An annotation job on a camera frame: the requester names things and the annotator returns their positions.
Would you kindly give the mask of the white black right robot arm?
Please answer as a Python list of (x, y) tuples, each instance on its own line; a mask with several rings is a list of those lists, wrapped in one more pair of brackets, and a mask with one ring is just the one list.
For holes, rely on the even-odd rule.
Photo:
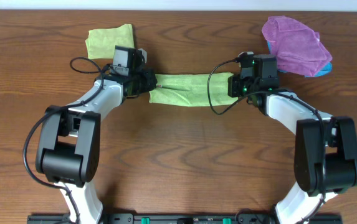
[(229, 77), (228, 95), (246, 100), (295, 135), (295, 184), (263, 222), (320, 221), (315, 215), (328, 200), (357, 186), (355, 122), (318, 111), (281, 88), (274, 55), (242, 52), (233, 61), (240, 72)]

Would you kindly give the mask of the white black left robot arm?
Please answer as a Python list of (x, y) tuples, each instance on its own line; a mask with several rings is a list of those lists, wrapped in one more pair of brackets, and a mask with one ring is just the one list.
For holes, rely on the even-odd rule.
[(65, 106), (49, 106), (35, 125), (41, 128), (36, 170), (67, 202), (69, 223), (98, 223), (103, 205), (93, 178), (100, 158), (101, 122), (127, 98), (156, 88), (144, 49), (116, 46), (112, 63), (97, 67), (93, 87)]

